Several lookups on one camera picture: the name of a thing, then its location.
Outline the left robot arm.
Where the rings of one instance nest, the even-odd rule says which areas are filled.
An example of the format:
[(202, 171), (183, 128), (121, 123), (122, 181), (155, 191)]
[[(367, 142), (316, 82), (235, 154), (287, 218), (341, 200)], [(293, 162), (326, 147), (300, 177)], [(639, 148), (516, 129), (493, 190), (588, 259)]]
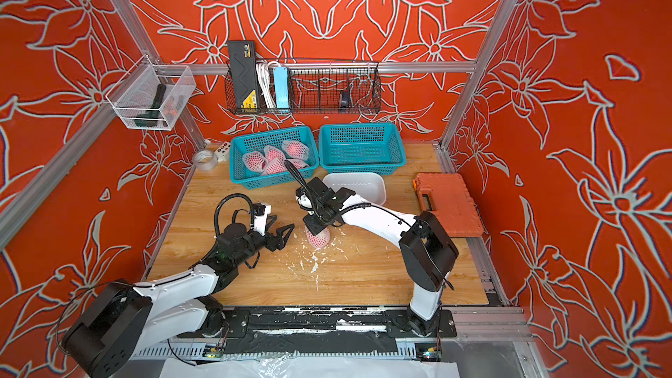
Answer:
[(289, 224), (269, 233), (235, 222), (185, 272), (151, 282), (109, 283), (68, 328), (62, 350), (88, 376), (110, 377), (137, 351), (180, 334), (224, 337), (230, 326), (215, 294), (261, 250), (283, 250), (293, 229)]

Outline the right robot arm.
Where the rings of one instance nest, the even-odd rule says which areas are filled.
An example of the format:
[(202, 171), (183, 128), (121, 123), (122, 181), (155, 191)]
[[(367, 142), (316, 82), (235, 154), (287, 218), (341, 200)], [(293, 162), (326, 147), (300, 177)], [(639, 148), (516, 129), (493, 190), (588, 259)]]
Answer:
[(315, 236), (328, 227), (348, 225), (399, 248), (414, 284), (409, 303), (411, 318), (425, 324), (435, 320), (460, 252), (433, 213), (400, 213), (367, 201), (351, 189), (334, 191), (317, 177), (299, 186), (296, 200), (306, 211), (304, 224)]

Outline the teal basket with netted apples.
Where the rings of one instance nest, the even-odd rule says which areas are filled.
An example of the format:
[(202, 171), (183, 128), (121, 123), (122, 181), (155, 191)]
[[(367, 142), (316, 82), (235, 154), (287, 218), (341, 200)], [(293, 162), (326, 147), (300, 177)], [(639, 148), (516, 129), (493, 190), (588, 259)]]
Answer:
[(248, 190), (292, 182), (287, 165), (306, 179), (320, 159), (312, 131), (306, 126), (237, 136), (231, 142), (230, 179)]

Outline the teal basket for bare apples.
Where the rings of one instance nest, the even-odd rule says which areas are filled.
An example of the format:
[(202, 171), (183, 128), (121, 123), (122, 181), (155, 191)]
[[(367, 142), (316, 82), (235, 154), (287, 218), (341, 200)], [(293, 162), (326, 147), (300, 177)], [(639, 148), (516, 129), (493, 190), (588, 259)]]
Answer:
[(406, 165), (395, 124), (327, 124), (318, 133), (320, 165), (328, 173), (392, 175)]

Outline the white plastic tub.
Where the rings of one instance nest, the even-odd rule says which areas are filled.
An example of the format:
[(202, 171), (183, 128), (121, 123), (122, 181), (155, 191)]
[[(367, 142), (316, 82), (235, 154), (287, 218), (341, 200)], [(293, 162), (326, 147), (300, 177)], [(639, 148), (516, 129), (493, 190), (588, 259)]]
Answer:
[(382, 206), (387, 200), (384, 179), (377, 173), (330, 173), (323, 182), (334, 192), (347, 188), (376, 205)]

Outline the white remote control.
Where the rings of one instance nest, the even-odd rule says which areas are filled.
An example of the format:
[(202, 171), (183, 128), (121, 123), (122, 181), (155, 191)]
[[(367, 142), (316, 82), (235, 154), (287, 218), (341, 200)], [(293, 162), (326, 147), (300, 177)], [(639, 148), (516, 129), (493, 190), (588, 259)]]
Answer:
[(229, 161), (229, 152), (231, 150), (230, 142), (223, 142), (216, 150), (215, 157), (217, 158), (218, 163), (224, 163)]

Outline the clear tape roll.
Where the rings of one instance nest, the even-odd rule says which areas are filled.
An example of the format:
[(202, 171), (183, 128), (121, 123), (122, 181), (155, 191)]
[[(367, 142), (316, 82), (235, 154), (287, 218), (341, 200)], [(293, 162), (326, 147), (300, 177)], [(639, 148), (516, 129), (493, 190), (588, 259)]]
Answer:
[(210, 172), (218, 165), (218, 157), (211, 150), (200, 150), (194, 154), (192, 159), (197, 170)]

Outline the orange tool case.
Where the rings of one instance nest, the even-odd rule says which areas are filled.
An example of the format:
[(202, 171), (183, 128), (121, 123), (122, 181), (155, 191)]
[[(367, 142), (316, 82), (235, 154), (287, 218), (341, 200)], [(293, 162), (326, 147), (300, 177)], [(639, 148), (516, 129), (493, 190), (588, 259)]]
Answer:
[(451, 237), (481, 237), (485, 229), (474, 199), (457, 173), (418, 173), (413, 180), (420, 208), (431, 212)]

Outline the light blue power bank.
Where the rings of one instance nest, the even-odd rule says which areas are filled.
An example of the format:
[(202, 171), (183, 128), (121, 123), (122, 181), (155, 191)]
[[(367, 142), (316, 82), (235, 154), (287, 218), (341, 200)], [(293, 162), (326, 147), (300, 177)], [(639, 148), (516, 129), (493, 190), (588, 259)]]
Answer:
[(280, 110), (290, 109), (289, 99), (289, 72), (287, 68), (277, 66), (273, 69), (276, 107)]

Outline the black box device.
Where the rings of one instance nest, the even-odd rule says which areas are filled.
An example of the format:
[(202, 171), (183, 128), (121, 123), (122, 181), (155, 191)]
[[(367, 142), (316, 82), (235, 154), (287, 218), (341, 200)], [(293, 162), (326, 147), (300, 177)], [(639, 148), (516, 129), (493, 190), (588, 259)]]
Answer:
[(259, 110), (259, 93), (255, 43), (250, 40), (231, 40), (227, 48), (236, 109), (243, 113), (256, 113)]

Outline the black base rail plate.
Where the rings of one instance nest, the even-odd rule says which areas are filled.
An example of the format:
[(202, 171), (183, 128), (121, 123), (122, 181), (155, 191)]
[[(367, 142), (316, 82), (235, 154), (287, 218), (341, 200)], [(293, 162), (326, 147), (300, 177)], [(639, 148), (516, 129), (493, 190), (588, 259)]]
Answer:
[(457, 335), (450, 311), (421, 327), (404, 306), (239, 306), (224, 317), (215, 337), (172, 339), (173, 353), (195, 362), (280, 355), (436, 361), (442, 343)]

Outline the dark green handled tool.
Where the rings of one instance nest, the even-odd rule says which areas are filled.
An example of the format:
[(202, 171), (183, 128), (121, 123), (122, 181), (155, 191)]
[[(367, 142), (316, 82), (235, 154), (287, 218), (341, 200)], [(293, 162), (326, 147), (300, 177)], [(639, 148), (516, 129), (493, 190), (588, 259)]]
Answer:
[(166, 94), (166, 84), (159, 83), (154, 94), (152, 106), (135, 118), (136, 126), (140, 128), (157, 127), (160, 118), (160, 107)]

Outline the clear acrylic wall box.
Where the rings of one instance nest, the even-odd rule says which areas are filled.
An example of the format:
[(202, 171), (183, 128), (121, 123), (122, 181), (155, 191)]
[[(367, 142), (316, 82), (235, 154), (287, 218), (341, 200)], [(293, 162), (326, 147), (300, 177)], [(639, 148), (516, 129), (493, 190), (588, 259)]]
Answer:
[[(135, 118), (152, 106), (159, 83), (166, 84), (166, 94), (159, 109), (157, 127), (140, 128)], [(160, 65), (144, 55), (105, 94), (117, 117), (130, 130), (170, 131), (178, 122), (196, 89), (190, 66)]]

